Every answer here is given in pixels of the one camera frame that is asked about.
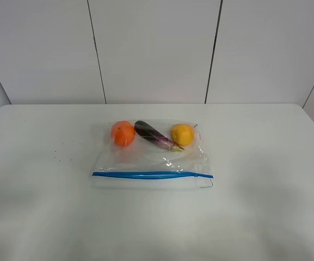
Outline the clear zip bag blue seal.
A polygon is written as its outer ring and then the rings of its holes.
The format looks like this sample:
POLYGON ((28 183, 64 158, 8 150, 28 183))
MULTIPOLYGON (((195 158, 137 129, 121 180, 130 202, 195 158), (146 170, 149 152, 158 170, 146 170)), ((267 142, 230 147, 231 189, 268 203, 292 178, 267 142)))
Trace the clear zip bag blue seal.
MULTIPOLYGON (((126 120, 133 126, 139 120, 126 120)), ((192 191, 213 187, 210 159, 197 123, 180 120, 141 120, 171 139, 170 130, 177 123, 195 129, 193 142, 181 146, 184 151, 169 152, 136 133, 126 147, 117 146, 110 137, 116 122, 98 123, 92 129, 96 159, 90 171, 91 185, 97 189, 132 189, 154 191, 192 191)))

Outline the purple eggplant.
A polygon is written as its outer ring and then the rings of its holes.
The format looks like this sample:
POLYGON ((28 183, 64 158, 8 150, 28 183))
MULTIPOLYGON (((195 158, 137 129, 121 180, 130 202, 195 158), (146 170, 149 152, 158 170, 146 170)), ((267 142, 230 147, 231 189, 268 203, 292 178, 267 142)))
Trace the purple eggplant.
POLYGON ((168 139, 145 121, 136 121, 134 129, 140 137, 164 150, 169 152, 184 151, 183 147, 168 139))

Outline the yellow pear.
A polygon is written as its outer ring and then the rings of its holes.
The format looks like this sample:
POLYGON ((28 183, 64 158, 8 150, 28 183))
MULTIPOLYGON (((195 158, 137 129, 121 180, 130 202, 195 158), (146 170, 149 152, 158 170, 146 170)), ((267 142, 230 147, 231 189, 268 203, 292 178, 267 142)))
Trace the yellow pear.
POLYGON ((177 123, 170 130, 172 141, 180 146, 190 145, 194 140, 194 135, 194 127, 185 123, 177 123))

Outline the orange fruit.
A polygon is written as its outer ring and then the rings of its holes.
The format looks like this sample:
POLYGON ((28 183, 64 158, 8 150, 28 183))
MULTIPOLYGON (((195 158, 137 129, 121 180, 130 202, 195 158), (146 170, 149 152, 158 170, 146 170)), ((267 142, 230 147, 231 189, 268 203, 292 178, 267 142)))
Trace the orange fruit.
POLYGON ((117 146, 129 146, 136 137, 136 132, 128 121, 118 121, 111 127, 110 137, 117 146))

